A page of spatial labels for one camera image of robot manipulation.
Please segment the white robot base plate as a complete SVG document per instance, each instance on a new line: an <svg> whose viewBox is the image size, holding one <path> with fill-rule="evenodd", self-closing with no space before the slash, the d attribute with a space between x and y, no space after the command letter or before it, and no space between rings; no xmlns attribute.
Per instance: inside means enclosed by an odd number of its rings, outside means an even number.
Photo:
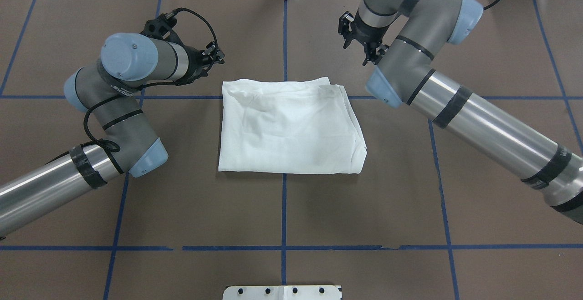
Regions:
<svg viewBox="0 0 583 300"><path fill-rule="evenodd" d="M227 287L223 300L342 300L336 285L254 285Z"/></svg>

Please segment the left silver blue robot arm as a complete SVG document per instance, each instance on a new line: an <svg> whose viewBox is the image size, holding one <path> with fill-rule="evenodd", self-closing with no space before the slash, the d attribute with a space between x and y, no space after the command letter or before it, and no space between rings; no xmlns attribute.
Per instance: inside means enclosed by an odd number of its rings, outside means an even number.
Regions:
<svg viewBox="0 0 583 300"><path fill-rule="evenodd" d="M70 148L1 187L1 238L128 173L139 178L166 163L168 153L137 95L153 86L185 86L224 63L216 32L204 49L186 45L174 27L176 8L148 20L140 33L116 33L97 61L64 84L66 100L84 113L89 141Z"/></svg>

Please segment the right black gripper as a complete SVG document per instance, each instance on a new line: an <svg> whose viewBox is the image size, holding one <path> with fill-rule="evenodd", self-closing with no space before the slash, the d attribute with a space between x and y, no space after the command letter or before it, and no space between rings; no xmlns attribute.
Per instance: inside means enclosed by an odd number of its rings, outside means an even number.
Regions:
<svg viewBox="0 0 583 300"><path fill-rule="evenodd" d="M338 34L344 40L342 48L347 49L353 40L360 43L365 54L363 66L368 62L377 65L387 53L389 46L383 44L383 37L388 28L389 26L369 26L362 20L359 13L353 16L348 11L342 14L338 20Z"/></svg>

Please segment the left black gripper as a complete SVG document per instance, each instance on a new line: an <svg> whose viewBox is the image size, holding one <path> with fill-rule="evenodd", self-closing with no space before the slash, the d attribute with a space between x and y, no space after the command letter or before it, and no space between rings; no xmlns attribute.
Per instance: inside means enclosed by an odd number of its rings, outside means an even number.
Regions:
<svg viewBox="0 0 583 300"><path fill-rule="evenodd" d="M158 61L153 71L143 78L143 81L183 86L207 77L215 64L225 63L225 54L216 41L211 41L206 49L202 50L183 43L174 31L177 25L176 15L176 13L160 14L144 25L140 34L154 43L158 51Z"/></svg>

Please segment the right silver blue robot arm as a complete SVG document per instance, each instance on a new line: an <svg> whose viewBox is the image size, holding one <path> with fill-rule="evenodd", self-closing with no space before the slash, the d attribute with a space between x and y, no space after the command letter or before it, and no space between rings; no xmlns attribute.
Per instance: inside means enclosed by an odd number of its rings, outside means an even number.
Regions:
<svg viewBox="0 0 583 300"><path fill-rule="evenodd" d="M366 91L407 105L582 223L582 136L537 0L360 0L343 45L372 68Z"/></svg>

